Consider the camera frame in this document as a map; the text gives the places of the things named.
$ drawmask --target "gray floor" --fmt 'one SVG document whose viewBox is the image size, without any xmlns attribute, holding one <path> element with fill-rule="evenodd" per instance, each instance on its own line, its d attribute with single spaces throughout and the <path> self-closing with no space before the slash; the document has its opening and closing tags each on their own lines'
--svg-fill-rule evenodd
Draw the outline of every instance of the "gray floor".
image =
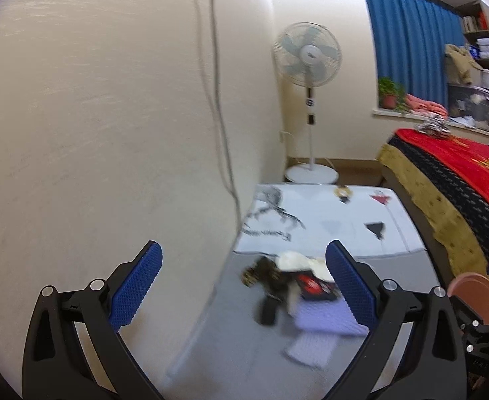
<svg viewBox="0 0 489 400">
<path fill-rule="evenodd" d="M 260 285 L 246 288 L 240 275 L 257 256 L 230 255 L 213 301 L 188 349 L 158 387 L 172 400 L 314 400 L 335 384 L 363 343 L 345 337 L 324 370 L 290 361 L 285 349 L 299 331 L 284 311 L 274 327 L 254 320 L 263 297 Z M 408 290 L 427 292 L 437 285 L 425 252 L 373 259 L 376 274 L 394 278 Z M 387 384 L 401 357 L 410 326 L 401 331 L 397 345 L 377 388 Z"/>
</svg>

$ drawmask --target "metal screw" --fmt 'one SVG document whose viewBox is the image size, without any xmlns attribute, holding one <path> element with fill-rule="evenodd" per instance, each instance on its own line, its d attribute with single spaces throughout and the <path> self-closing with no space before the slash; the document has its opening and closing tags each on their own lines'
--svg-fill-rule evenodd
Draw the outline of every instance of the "metal screw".
<svg viewBox="0 0 489 400">
<path fill-rule="evenodd" d="M 383 287 L 385 288 L 385 290 L 389 290 L 390 292 L 392 292 L 393 290 L 397 289 L 398 284 L 395 283 L 392 279 L 386 279 L 383 282 Z"/>
<path fill-rule="evenodd" d="M 104 287 L 104 280 L 95 279 L 91 282 L 91 289 L 93 290 L 101 290 Z"/>
<path fill-rule="evenodd" d="M 442 287 L 436 287 L 433 289 L 433 292 L 436 294 L 436 296 L 439 296 L 440 298 L 443 298 L 446 295 L 446 291 Z"/>
<path fill-rule="evenodd" d="M 41 291 L 41 295 L 43 295 L 43 296 L 50 296 L 52 293 L 53 293 L 53 287 L 52 286 L 46 286 Z"/>
</svg>

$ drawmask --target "pink object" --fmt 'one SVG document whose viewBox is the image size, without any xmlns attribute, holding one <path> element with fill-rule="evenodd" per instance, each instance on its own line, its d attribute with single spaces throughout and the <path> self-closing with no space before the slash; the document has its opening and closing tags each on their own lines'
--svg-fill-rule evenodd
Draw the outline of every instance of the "pink object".
<svg viewBox="0 0 489 400">
<path fill-rule="evenodd" d="M 397 96 L 396 95 L 383 95 L 382 107 L 386 110 L 394 110 L 397 106 Z"/>
<path fill-rule="evenodd" d="M 431 117 L 431 113 L 435 113 L 444 119 L 448 117 L 448 111 L 441 104 L 432 101 L 425 101 L 413 95 L 406 95 L 406 105 L 409 106 L 414 114 Z"/>
<path fill-rule="evenodd" d="M 454 278 L 447 291 L 468 304 L 489 325 L 489 279 L 475 272 L 466 272 Z"/>
<path fill-rule="evenodd" d="M 386 206 L 387 203 L 389 203 L 390 196 L 386 196 L 384 193 L 381 194 L 378 193 L 378 194 L 371 195 L 371 198 L 374 198 L 374 200 L 376 200 L 378 203 L 381 203 L 384 206 Z"/>
</svg>

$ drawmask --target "red blanket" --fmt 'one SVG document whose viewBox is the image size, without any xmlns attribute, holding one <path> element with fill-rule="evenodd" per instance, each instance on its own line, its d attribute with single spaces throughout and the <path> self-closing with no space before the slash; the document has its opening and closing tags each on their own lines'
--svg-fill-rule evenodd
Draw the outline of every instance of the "red blanket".
<svg viewBox="0 0 489 400">
<path fill-rule="evenodd" d="M 455 136 L 437 140 L 413 129 L 399 129 L 396 134 L 456 172 L 489 203 L 488 145 Z"/>
</svg>

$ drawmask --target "potted plant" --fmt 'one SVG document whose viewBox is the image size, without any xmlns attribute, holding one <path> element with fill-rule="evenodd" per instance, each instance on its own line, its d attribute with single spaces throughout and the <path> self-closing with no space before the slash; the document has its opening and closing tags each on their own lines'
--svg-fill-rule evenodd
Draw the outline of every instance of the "potted plant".
<svg viewBox="0 0 489 400">
<path fill-rule="evenodd" d="M 378 93 L 382 100 L 382 107 L 393 110 L 397 106 L 397 84 L 389 77 L 381 77 L 378 80 Z"/>
<path fill-rule="evenodd" d="M 395 110 L 401 113 L 409 113 L 409 106 L 406 103 L 406 90 L 401 84 L 397 84 L 397 106 L 395 106 Z"/>
</svg>

